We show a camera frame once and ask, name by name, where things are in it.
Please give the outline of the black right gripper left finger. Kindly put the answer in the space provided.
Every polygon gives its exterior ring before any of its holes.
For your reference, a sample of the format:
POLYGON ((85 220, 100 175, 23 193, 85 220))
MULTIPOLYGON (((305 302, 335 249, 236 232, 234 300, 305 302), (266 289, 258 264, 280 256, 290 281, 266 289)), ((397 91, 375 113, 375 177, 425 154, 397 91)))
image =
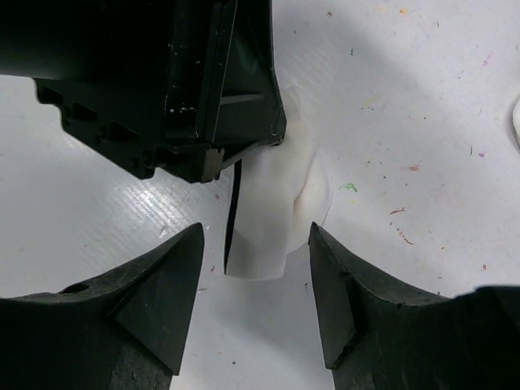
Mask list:
POLYGON ((180 372, 202 258, 195 223, 60 292, 2 299, 2 388, 168 389, 180 372))

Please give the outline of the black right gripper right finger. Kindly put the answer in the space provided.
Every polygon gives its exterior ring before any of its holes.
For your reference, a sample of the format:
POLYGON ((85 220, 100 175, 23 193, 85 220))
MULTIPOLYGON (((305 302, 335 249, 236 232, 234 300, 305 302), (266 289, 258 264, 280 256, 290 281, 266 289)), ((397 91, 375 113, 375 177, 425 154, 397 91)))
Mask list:
POLYGON ((518 287, 435 295, 361 259, 317 224, 309 248, 335 388, 518 388, 518 287))

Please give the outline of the black pinstriped sock white toe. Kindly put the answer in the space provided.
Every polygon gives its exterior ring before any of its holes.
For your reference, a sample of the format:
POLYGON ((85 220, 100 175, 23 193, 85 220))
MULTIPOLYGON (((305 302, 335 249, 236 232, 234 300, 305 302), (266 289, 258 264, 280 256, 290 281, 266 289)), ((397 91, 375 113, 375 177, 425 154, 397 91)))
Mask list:
POLYGON ((515 102, 512 110, 512 124, 516 143, 520 148, 520 98, 515 102))

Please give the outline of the white sock with black stripes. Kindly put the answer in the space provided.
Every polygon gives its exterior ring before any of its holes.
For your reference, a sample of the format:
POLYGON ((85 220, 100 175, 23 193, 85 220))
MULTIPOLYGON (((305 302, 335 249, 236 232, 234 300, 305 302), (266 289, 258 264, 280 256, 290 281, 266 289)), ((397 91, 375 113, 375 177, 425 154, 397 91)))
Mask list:
POLYGON ((281 277, 289 254, 307 242, 311 224, 323 223, 332 204, 332 178, 299 90, 290 87, 281 97, 284 140, 248 152, 233 174, 224 252, 228 277, 281 277))

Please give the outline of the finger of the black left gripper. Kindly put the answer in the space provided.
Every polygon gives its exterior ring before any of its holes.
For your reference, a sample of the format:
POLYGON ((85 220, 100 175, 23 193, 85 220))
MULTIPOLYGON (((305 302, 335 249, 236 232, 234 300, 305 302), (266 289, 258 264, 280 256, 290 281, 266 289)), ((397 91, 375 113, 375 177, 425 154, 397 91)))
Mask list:
POLYGON ((189 183, 205 183, 259 146, 284 139, 272 3, 173 5, 162 169, 189 183))

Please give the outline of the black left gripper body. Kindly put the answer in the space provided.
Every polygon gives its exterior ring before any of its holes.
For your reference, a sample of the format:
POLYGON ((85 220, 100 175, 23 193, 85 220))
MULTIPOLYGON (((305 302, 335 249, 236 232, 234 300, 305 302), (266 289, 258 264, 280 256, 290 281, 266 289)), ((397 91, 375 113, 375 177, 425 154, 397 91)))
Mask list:
POLYGON ((163 132, 180 1, 4 1, 1 72, 35 82, 63 130, 140 179, 179 175, 163 132))

